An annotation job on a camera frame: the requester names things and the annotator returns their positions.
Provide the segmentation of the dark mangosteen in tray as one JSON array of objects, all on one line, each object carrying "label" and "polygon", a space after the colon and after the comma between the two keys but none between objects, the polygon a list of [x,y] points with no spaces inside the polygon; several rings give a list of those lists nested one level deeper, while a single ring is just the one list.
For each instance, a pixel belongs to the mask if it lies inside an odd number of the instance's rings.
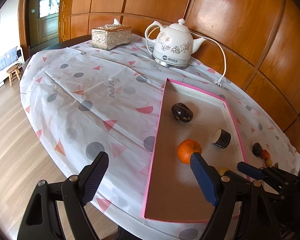
[{"label": "dark mangosteen in tray", "polygon": [[177,121],[190,122],[193,119],[193,111],[182,102],[175,103],[171,107],[171,111]]}]

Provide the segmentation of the white ceramic kettle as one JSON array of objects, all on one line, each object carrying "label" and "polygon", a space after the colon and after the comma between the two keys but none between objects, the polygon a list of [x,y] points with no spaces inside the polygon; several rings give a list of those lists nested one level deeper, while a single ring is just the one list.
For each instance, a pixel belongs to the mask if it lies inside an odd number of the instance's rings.
[{"label": "white ceramic kettle", "polygon": [[[155,39],[150,39],[149,31],[153,27],[158,27],[160,31]],[[206,41],[203,37],[194,39],[183,18],[167,27],[154,21],[145,30],[145,38],[148,42],[154,43],[150,53],[156,63],[179,69],[187,68],[191,55]]]}]

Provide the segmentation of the pink tray box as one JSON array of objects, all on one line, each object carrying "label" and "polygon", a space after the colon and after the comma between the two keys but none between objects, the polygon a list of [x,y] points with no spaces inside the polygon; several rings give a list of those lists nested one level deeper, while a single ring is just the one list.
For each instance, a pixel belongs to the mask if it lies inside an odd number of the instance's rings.
[{"label": "pink tray box", "polygon": [[190,168],[198,152],[216,170],[245,160],[236,120],[221,96],[167,79],[141,217],[170,223],[204,223],[214,206]]}]

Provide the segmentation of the small red fruit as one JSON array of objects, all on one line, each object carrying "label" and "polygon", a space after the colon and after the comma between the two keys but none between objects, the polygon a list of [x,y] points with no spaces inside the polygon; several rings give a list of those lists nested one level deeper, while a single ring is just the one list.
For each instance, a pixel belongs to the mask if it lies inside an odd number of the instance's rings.
[{"label": "small red fruit", "polygon": [[270,159],[270,154],[267,150],[263,149],[261,153],[261,159],[268,160]]}]

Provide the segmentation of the orange in tray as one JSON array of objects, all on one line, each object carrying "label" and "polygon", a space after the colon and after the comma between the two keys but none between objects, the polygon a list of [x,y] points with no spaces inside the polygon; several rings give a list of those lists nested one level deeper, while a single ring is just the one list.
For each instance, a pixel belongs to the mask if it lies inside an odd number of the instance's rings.
[{"label": "orange in tray", "polygon": [[202,153],[200,144],[192,139],[182,141],[177,147],[177,157],[183,164],[190,165],[191,155],[198,152]]}]

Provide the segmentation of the wooden stool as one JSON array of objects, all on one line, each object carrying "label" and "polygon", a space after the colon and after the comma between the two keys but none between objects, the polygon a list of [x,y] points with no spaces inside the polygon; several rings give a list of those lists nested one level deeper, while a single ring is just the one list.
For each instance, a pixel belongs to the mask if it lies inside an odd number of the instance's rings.
[{"label": "wooden stool", "polygon": [[10,87],[12,87],[13,85],[13,80],[16,77],[18,81],[21,80],[20,77],[20,70],[19,70],[20,64],[15,64],[13,66],[11,66],[6,73],[8,74],[8,80],[9,80],[9,85]]}]

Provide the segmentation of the wooden door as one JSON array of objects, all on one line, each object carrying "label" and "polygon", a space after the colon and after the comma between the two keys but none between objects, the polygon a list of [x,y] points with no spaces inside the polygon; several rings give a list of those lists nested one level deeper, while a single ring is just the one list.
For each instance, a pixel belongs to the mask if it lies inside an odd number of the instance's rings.
[{"label": "wooden door", "polygon": [[24,59],[59,42],[60,1],[19,0],[19,37]]}]

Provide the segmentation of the cut dark cylinder fruit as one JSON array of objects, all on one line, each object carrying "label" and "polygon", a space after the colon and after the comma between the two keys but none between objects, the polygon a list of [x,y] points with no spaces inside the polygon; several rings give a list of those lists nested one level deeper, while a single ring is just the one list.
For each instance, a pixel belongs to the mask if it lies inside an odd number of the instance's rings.
[{"label": "cut dark cylinder fruit", "polygon": [[221,128],[217,129],[212,137],[212,143],[222,149],[229,146],[231,141],[231,134]]}]

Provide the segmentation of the white patterned tablecloth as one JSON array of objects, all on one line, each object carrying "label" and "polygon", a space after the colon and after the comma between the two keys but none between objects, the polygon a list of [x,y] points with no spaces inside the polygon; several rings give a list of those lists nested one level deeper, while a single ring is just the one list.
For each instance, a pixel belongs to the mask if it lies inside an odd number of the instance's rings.
[{"label": "white patterned tablecloth", "polygon": [[76,42],[44,50],[24,66],[21,104],[42,145],[65,176],[79,173],[100,151],[107,173],[93,205],[142,239],[198,239],[204,224],[174,224],[140,217],[166,79],[225,98],[237,122],[248,163],[258,166],[258,141],[279,167],[297,174],[300,154],[279,126],[249,95],[197,59],[185,70],[154,63],[146,40],[132,36],[114,50]]}]

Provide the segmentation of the blue plaid sofa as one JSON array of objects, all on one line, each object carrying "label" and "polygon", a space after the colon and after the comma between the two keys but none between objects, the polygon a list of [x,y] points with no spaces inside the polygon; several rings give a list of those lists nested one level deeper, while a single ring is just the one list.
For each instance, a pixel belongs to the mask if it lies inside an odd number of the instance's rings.
[{"label": "blue plaid sofa", "polygon": [[18,63],[24,63],[23,51],[19,46],[12,48],[0,57],[0,87],[4,85],[4,80],[8,78],[6,72],[8,68]]}]

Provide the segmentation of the yellow-green round fruit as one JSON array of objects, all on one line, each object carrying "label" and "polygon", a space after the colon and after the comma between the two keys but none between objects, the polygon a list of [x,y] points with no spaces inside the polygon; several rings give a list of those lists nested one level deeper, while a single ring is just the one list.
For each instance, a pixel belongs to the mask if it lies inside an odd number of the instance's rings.
[{"label": "yellow-green round fruit", "polygon": [[218,172],[219,172],[220,176],[224,176],[224,174],[229,170],[230,170],[229,168],[223,167],[223,168],[220,168]]}]

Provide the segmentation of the dark purple fruit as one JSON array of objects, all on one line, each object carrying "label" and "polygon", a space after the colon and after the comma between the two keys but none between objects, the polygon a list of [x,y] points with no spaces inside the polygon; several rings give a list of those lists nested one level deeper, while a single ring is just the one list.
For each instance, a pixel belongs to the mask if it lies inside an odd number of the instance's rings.
[{"label": "dark purple fruit", "polygon": [[260,158],[262,156],[263,148],[259,142],[254,143],[253,145],[253,155]]}]

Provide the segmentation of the tan brown fruit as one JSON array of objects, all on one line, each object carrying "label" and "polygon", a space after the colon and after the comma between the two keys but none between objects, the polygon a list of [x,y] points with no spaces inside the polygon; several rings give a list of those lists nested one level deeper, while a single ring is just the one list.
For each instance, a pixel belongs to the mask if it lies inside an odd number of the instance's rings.
[{"label": "tan brown fruit", "polygon": [[265,160],[265,165],[266,165],[266,167],[272,166],[272,165],[273,165],[272,160],[271,160],[270,158],[266,159],[266,160]]}]

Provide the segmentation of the ornate tissue box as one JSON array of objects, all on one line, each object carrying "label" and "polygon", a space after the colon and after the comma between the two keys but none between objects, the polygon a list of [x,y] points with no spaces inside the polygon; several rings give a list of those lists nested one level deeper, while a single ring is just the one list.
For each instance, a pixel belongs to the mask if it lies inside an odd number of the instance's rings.
[{"label": "ornate tissue box", "polygon": [[91,44],[94,48],[112,50],[131,42],[132,27],[121,24],[116,18],[113,24],[105,24],[91,30]]}]

